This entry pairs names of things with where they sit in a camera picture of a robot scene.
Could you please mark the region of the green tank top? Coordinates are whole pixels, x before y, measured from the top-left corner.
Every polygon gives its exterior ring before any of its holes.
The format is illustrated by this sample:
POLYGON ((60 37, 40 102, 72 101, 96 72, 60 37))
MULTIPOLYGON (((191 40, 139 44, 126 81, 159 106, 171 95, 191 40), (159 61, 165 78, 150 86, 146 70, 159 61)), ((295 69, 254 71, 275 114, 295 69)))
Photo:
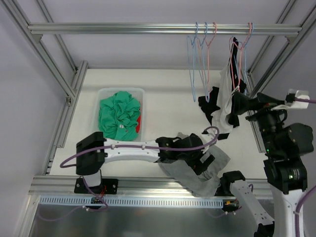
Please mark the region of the green tank top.
POLYGON ((134 141, 139 101, 127 91, 119 91, 99 102, 98 128, 104 138, 134 141))

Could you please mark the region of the white garment on hanger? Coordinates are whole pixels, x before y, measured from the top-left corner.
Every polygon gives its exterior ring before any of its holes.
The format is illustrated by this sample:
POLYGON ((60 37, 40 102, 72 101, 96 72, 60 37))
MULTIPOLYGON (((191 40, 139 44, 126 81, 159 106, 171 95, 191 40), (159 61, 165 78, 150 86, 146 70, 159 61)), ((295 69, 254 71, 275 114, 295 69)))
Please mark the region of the white garment on hanger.
POLYGON ((227 139, 233 128, 238 126, 237 116, 232 114, 232 98, 233 98, 233 81, 231 78, 231 69, 227 65, 221 72, 219 92, 217 96, 216 106, 218 110, 211 115, 212 125, 219 128, 218 140, 227 139))

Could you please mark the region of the black garment on hanger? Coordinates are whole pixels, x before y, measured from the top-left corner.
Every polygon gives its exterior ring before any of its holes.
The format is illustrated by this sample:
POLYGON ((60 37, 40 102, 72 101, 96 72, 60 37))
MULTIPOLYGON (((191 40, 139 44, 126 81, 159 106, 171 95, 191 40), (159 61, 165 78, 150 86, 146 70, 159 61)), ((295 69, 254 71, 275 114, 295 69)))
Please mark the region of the black garment on hanger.
MULTIPOLYGON (((239 53, 237 52, 237 48, 234 47, 233 56, 237 58, 237 55, 239 55, 239 53)), ((227 65, 230 66, 230 56, 229 56, 229 61, 228 61, 227 65)), ((209 102, 206 102, 204 96, 200 96, 200 97, 198 98, 198 105, 199 105, 199 107, 201 108, 201 110, 204 112, 204 114, 205 114, 207 120, 209 121, 209 123, 211 124, 211 126, 213 126, 213 125, 212 125, 212 118, 213 118, 213 116, 212 116, 211 114, 212 114, 214 111, 216 111, 216 110, 219 109, 219 107, 216 106, 217 96, 218 96, 218 92, 219 92, 219 86, 220 86, 220 84, 219 84, 218 86, 213 86, 213 87, 212 87, 212 89, 211 89, 211 91, 210 91, 210 93, 209 93, 209 102)), ((245 84, 243 81, 241 81, 241 89, 240 89, 240 92, 241 92, 241 93, 244 93, 245 91, 246 91, 246 84, 245 84)))

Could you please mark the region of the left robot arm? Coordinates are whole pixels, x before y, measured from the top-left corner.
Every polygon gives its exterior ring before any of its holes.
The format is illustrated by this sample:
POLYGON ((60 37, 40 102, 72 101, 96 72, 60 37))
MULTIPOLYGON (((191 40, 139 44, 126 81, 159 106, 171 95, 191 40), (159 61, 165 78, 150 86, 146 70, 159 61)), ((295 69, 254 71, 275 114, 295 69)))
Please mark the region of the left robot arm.
POLYGON ((100 169, 103 164, 114 161, 139 160, 150 163, 172 164, 183 161, 196 175, 206 171, 214 161, 213 155, 205 155, 204 148, 213 145, 217 138, 203 143, 194 133, 180 137, 160 137, 147 142, 126 142, 104 138, 100 131, 94 132, 76 144, 76 174, 85 178, 85 187, 98 193, 103 187, 100 169))

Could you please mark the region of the aluminium frame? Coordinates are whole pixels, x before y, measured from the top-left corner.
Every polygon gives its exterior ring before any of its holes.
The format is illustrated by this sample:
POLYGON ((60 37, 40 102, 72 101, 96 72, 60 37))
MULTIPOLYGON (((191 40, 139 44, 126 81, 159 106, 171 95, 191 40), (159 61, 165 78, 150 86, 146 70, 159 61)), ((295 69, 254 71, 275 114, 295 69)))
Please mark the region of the aluminium frame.
POLYGON ((294 54, 295 50, 303 43, 307 36, 316 27, 316 9, 313 7, 303 22, 299 26, 286 25, 284 23, 295 5, 294 0, 288 1, 281 12, 277 22, 272 25, 225 25, 202 26, 199 24, 158 24, 158 23, 54 23, 44 1, 37 1, 37 5, 41 10, 45 23, 31 23, 23 11, 20 4, 15 0, 2 0, 0 2, 2 8, 7 13, 11 21, 16 25, 21 35, 29 43, 31 48, 39 59, 45 64, 54 78, 57 80, 61 88, 66 94, 66 100, 62 108, 61 115, 54 132, 54 137, 47 153, 43 175, 50 174, 56 150, 64 146, 68 130, 70 128, 75 108, 83 85, 83 79, 88 69, 88 62, 81 61, 77 67, 63 41, 61 35, 248 35, 248 36, 266 36, 266 40, 259 50, 254 62, 251 64, 247 75, 251 76, 253 70, 268 50, 269 44, 276 36, 285 36, 287 43, 275 57, 264 75, 257 83, 250 86, 250 96, 261 92, 271 79, 283 67, 289 57, 294 54), (71 67, 74 68, 73 80, 68 83, 60 72, 55 60, 50 52, 41 41, 43 35, 54 35, 61 50, 65 53, 71 67))

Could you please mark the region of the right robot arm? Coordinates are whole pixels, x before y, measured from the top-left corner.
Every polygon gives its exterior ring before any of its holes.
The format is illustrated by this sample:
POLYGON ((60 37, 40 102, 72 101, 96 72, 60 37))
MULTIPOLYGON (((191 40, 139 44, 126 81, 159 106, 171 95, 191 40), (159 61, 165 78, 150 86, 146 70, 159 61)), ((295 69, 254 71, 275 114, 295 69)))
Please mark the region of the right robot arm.
POLYGON ((307 170, 301 156, 314 150, 313 130, 302 123, 285 126, 284 121, 288 110, 306 109, 313 102, 306 91, 299 90, 290 90, 284 100, 263 93, 255 98, 234 93, 234 114, 253 111, 246 119, 259 126, 267 156, 264 171, 273 195, 274 215, 265 213, 239 171, 224 173, 220 189, 223 194, 237 199, 256 237, 304 235, 303 204, 314 190, 308 189, 307 170))

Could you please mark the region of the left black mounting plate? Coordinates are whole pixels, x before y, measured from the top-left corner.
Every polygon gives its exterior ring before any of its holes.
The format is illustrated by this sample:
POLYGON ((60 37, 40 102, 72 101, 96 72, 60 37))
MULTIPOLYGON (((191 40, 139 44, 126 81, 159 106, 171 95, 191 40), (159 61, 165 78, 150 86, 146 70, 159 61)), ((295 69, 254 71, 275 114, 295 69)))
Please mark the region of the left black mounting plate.
MULTIPOLYGON (((102 178, 100 185, 95 186, 95 187, 90 187, 90 189, 97 195, 99 194, 116 195, 117 189, 118 189, 118 182, 119 182, 118 179, 102 178)), ((88 194, 89 193, 82 178, 78 178, 76 180, 74 193, 75 194, 88 194)))

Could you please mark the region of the red tank top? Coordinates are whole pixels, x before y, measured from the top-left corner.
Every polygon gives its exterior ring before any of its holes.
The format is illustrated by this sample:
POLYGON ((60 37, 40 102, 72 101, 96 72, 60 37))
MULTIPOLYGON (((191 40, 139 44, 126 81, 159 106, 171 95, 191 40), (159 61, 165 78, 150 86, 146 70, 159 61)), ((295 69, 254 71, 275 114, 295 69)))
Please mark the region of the red tank top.
POLYGON ((139 116, 137 118, 137 123, 138 124, 135 127, 136 133, 139 133, 140 132, 140 128, 141 128, 141 115, 142 115, 141 109, 142 109, 142 105, 141 105, 141 102, 139 102, 139 116))

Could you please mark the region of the black mounting plate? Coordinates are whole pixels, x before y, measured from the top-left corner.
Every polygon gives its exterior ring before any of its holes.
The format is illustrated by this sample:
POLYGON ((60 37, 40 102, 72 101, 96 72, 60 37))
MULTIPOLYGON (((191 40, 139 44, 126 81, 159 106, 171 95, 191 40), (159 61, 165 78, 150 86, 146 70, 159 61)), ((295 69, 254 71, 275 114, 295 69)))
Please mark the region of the black mounting plate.
POLYGON ((222 188, 222 184, 220 182, 218 187, 217 187, 217 189, 216 189, 215 196, 216 197, 221 197, 221 196, 223 196, 223 194, 224 194, 223 193, 223 188, 222 188))
MULTIPOLYGON (((102 178, 100 185, 95 186, 95 187, 90 187, 90 189, 97 195, 99 194, 116 195, 117 189, 118 189, 118 182, 119 182, 118 179, 102 178)), ((88 194, 89 193, 82 178, 78 178, 76 180, 74 193, 75 194, 88 194)))

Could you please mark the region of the light blue wire hanger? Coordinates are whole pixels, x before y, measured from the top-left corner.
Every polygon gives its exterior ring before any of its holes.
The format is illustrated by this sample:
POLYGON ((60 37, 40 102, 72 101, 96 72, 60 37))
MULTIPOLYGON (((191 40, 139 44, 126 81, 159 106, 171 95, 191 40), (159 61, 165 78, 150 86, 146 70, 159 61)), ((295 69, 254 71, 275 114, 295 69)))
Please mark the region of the light blue wire hanger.
POLYGON ((196 101, 196 89, 195 89, 195 56, 196 56, 196 38, 198 34, 198 23, 195 23, 195 30, 193 38, 187 36, 187 58, 189 67, 189 77, 191 84, 191 91, 193 101, 196 101))

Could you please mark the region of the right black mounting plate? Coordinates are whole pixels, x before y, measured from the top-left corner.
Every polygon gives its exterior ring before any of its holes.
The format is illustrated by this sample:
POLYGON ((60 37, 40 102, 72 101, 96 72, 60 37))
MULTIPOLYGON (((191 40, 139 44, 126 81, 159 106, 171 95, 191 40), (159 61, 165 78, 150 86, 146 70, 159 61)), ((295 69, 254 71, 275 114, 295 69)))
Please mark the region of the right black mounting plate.
POLYGON ((224 194, 223 193, 223 188, 222 188, 222 184, 220 182, 218 187, 217 187, 217 189, 216 189, 215 196, 216 197, 221 197, 221 196, 223 196, 223 194, 224 194))

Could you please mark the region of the grey garment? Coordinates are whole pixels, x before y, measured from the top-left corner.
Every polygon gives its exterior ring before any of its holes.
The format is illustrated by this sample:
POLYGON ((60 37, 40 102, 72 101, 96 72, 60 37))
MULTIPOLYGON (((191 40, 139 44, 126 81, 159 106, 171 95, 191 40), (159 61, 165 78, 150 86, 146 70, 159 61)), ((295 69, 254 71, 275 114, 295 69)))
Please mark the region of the grey garment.
POLYGON ((158 160, 158 164, 167 176, 178 180, 194 196, 211 198, 215 196, 216 189, 220 183, 218 173, 227 166, 230 158, 215 145, 210 146, 205 153, 212 154, 215 160, 201 175, 196 175, 184 160, 178 159, 180 152, 160 151, 159 155, 162 158, 158 160))

